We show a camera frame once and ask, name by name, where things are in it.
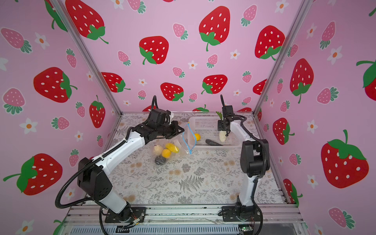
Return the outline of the green leaf toy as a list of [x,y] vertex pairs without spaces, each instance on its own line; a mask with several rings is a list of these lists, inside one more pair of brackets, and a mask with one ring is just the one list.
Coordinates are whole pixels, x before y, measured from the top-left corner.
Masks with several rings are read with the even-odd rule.
[[223,115],[221,112],[216,112],[216,114],[219,116],[220,120],[223,120]]

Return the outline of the white plastic basket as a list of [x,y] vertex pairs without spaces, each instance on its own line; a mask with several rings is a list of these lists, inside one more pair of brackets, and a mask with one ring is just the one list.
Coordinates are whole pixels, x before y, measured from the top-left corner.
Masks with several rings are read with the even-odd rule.
[[[189,140],[189,145],[195,145],[194,150],[230,150],[241,147],[240,141],[237,137],[230,133],[225,142],[221,142],[219,138],[219,131],[217,130],[218,117],[203,116],[203,117],[190,117],[189,124],[190,129],[188,134],[192,137],[192,133],[199,134],[201,139],[195,142],[195,139]],[[220,146],[210,146],[206,143],[206,140],[214,141]]]

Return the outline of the beige garlic toy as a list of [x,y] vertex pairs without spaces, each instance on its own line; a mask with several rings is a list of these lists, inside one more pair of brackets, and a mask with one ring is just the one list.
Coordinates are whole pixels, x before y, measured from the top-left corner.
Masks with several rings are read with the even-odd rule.
[[154,145],[153,154],[156,156],[160,156],[162,154],[163,149],[164,148],[161,145]]

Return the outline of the clear zip top bag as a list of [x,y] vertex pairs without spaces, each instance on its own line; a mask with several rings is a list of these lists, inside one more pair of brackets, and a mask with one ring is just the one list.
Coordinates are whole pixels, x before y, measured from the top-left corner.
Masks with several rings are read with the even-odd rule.
[[190,123],[183,127],[185,131],[170,140],[157,140],[152,148],[152,157],[157,165],[163,165],[193,153],[197,138]]

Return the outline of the black round toy food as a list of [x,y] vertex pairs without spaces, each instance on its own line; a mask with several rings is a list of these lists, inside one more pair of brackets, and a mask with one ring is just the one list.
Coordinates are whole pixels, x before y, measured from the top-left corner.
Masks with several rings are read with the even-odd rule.
[[155,158],[155,163],[156,163],[157,165],[164,165],[166,162],[167,162],[167,158],[165,158],[165,157],[157,156],[157,157]]

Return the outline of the yellow orange toy fruit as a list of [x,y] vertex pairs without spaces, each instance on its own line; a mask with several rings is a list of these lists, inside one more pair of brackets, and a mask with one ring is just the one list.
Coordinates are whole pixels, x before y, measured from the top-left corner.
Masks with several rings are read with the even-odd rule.
[[169,149],[163,149],[161,156],[163,158],[169,159],[171,157],[171,151]]

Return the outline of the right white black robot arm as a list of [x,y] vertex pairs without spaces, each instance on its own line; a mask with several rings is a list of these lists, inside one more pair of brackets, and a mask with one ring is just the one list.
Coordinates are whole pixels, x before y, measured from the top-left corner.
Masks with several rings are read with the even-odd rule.
[[235,214],[240,220],[247,220],[253,215],[261,215],[255,202],[255,193],[259,179],[270,168],[269,144],[267,140],[255,137],[244,123],[247,118],[236,115],[231,105],[222,107],[222,119],[217,129],[226,134],[233,133],[241,142],[240,167],[245,174],[243,188],[235,204]]

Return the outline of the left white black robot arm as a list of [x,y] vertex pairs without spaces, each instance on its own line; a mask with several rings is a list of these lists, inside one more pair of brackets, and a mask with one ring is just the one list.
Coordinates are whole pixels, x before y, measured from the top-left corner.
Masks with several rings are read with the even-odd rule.
[[[130,204],[114,189],[109,175],[127,157],[146,144],[157,139],[170,140],[184,133],[184,128],[172,120],[173,114],[162,109],[152,109],[146,121],[129,127],[126,137],[106,152],[79,162],[75,173],[61,188],[55,199],[55,206],[64,209],[73,205],[94,201],[114,214],[119,221],[127,221],[132,216]],[[62,204],[61,198],[68,186],[77,180],[78,186],[88,197],[72,203]]]

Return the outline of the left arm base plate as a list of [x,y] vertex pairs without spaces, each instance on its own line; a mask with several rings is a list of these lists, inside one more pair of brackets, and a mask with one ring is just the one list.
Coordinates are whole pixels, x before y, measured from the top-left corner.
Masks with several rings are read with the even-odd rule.
[[146,207],[125,207],[122,212],[115,213],[108,210],[105,223],[143,223],[146,215]]

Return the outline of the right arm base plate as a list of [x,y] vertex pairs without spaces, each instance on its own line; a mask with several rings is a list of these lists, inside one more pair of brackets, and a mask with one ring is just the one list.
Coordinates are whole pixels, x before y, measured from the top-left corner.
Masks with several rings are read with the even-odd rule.
[[225,222],[260,222],[262,212],[253,206],[223,206],[218,212]]

